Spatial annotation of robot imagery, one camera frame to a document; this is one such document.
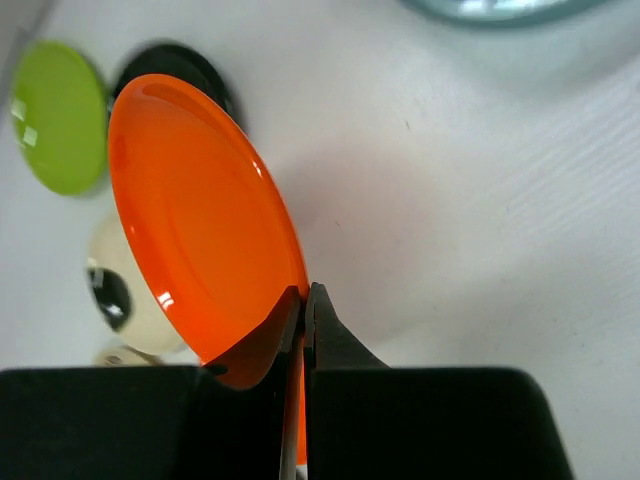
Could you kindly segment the orange plate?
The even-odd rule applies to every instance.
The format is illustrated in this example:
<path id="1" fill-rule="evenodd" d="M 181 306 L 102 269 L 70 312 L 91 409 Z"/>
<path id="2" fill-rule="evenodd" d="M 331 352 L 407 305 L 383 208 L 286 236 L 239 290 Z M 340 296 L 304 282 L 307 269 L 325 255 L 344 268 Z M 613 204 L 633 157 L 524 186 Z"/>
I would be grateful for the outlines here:
<path id="1" fill-rule="evenodd" d="M 130 81 L 114 104 L 108 157 L 137 265 L 200 366 L 260 325 L 288 287 L 300 318 L 309 282 L 287 208 L 247 136 L 209 97 L 168 75 Z M 298 462 L 299 318 L 281 470 Z"/>

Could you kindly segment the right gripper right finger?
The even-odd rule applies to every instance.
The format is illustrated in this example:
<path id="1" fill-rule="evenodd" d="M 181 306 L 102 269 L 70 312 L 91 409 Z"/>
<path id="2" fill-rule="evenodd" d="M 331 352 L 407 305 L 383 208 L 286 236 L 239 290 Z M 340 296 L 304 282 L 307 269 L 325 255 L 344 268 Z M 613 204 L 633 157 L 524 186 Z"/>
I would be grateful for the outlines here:
<path id="1" fill-rule="evenodd" d="M 547 398 L 506 367 L 390 367 L 340 321 L 322 284 L 305 311 L 312 479 L 570 479 Z"/>

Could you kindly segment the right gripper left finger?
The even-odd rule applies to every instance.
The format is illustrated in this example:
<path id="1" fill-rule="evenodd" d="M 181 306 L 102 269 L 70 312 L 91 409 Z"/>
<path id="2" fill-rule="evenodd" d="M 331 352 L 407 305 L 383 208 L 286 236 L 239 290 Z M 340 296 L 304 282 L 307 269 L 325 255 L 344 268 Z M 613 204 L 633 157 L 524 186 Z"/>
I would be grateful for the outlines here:
<path id="1" fill-rule="evenodd" d="M 276 479 L 300 296 L 203 366 L 5 370 L 5 479 Z"/>

